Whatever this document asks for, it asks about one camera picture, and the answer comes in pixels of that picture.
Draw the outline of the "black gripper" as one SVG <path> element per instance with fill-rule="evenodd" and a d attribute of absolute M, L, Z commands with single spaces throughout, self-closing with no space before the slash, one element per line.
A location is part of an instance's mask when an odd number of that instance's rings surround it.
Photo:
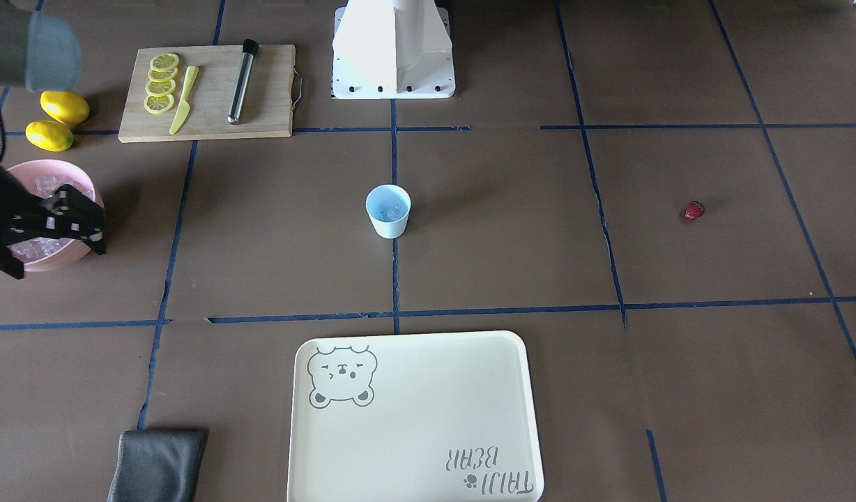
<path fill-rule="evenodd" d="M 24 263 L 12 245 L 32 238 L 69 238 L 97 255 L 106 254 L 105 210 L 74 185 L 59 185 L 51 197 L 29 192 L 0 165 L 0 271 L 24 277 Z"/>

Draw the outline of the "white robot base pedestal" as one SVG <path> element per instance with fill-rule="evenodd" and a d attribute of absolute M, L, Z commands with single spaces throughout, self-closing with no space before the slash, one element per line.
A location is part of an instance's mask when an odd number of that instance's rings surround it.
<path fill-rule="evenodd" d="M 451 98 L 448 11 L 434 1 L 349 1 L 335 11 L 330 92 L 339 100 Z"/>

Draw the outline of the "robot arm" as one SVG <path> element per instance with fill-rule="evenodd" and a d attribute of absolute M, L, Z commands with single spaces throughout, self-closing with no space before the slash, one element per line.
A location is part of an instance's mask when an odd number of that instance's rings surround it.
<path fill-rule="evenodd" d="M 0 86 L 69 90 L 81 70 L 81 49 L 65 20 L 0 1 Z M 0 163 L 0 271 L 24 277 L 11 246 L 30 238 L 70 238 L 105 254 L 105 210 L 71 185 L 51 197 L 30 193 Z"/>

